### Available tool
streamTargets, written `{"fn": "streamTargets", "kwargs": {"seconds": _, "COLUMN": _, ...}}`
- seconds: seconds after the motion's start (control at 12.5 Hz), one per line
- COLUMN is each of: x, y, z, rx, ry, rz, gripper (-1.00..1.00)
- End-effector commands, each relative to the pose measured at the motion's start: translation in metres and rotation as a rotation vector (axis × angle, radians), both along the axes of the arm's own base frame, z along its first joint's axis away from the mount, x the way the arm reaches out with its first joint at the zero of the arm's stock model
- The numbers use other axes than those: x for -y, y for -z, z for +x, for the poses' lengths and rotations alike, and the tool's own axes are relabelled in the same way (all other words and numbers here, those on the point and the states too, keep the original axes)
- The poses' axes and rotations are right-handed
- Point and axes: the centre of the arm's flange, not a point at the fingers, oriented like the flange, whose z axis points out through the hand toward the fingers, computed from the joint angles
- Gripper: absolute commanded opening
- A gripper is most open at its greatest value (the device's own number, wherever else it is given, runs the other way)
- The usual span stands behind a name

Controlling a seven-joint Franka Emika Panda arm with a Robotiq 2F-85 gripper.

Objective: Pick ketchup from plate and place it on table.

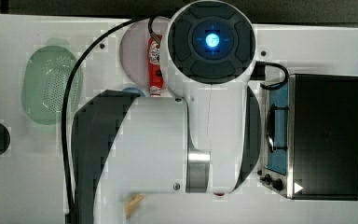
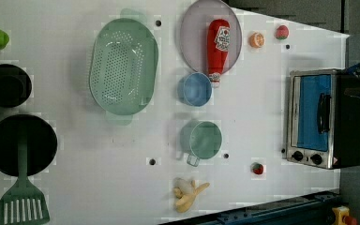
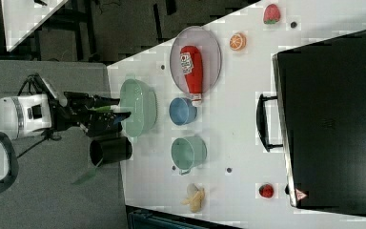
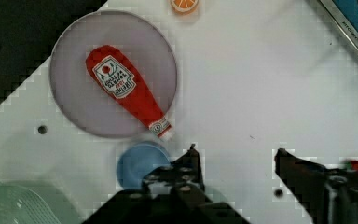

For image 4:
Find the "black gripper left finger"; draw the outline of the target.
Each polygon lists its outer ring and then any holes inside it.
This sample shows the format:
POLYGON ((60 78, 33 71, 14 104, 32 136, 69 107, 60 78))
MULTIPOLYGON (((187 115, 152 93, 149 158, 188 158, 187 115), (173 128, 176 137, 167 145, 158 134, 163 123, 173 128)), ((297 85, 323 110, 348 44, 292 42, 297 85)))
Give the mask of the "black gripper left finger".
POLYGON ((183 156, 147 174, 139 189, 125 189, 82 224, 251 224, 228 203, 205 193, 200 154, 183 156))

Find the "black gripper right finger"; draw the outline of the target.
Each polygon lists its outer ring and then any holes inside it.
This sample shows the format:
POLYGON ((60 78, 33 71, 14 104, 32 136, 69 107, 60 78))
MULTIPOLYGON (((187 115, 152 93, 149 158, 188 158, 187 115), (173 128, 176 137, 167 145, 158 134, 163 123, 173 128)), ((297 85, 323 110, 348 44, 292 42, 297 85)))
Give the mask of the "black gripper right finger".
POLYGON ((275 173, 310 215, 313 224, 358 224, 358 167, 327 168, 280 148, 275 173))

